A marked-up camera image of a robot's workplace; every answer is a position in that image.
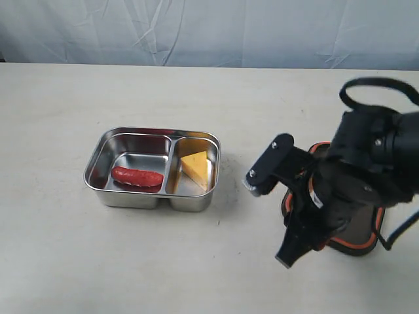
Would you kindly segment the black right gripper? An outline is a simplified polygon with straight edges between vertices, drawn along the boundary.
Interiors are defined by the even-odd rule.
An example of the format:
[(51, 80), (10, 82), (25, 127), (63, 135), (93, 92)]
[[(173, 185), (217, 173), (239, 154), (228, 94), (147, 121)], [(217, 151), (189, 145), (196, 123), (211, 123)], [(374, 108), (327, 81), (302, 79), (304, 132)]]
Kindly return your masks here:
[(345, 112), (324, 157), (304, 172), (276, 254), (286, 268), (320, 251), (366, 206), (390, 208), (416, 194), (416, 115)]

